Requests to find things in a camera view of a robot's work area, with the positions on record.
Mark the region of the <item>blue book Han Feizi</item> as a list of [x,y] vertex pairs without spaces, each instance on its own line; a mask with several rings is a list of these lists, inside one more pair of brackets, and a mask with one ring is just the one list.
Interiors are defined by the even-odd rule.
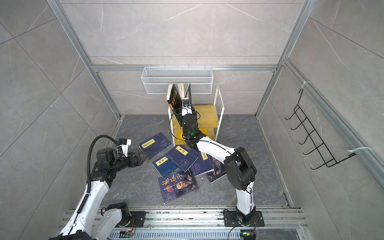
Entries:
[[152,164],[163,178],[178,169],[178,166],[169,160],[167,156],[161,156],[153,161]]

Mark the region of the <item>navy book Yi Jing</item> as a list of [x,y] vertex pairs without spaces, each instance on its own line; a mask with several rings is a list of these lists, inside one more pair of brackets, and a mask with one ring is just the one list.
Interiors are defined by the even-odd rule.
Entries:
[[167,158],[179,169],[186,172],[199,158],[191,150],[186,150],[182,146],[173,147],[167,154]]

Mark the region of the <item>black wolf book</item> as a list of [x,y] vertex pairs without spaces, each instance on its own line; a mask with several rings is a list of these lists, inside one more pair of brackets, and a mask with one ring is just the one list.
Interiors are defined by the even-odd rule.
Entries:
[[191,83],[179,83],[178,84],[179,92],[181,99],[183,101],[191,101],[192,100],[192,88]]

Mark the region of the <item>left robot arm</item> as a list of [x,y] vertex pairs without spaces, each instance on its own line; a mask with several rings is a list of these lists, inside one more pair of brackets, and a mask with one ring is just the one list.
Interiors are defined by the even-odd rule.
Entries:
[[112,162],[110,168],[94,171],[91,181],[76,207],[70,220],[53,240],[107,240],[116,226],[127,226],[132,221],[132,214],[126,203],[107,206],[101,220],[94,224],[100,205],[116,177],[116,173],[125,168],[141,166],[147,158],[145,153],[128,153],[124,159]]

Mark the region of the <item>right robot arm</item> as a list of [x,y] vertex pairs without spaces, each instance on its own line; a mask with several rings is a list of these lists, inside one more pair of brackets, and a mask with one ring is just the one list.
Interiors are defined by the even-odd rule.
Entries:
[[239,224],[250,224],[256,213],[253,186],[257,169],[247,151],[242,147],[226,147],[204,134],[199,129],[197,112],[190,99],[182,99],[179,111],[182,139],[191,149],[208,154],[224,165],[228,180],[236,189],[236,214]]

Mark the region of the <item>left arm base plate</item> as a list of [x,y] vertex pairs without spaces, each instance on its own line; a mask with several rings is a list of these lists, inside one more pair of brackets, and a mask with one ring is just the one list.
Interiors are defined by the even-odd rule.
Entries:
[[142,228],[146,220],[145,211],[134,211],[130,212],[129,217],[123,217],[122,221],[116,225],[119,228]]

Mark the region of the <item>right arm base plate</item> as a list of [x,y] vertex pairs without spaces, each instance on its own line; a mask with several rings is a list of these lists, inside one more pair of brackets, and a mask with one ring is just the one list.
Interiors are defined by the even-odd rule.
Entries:
[[264,217],[262,212],[253,210],[249,215],[243,215],[239,211],[223,210],[223,217],[226,227],[237,225],[244,227],[264,227]]

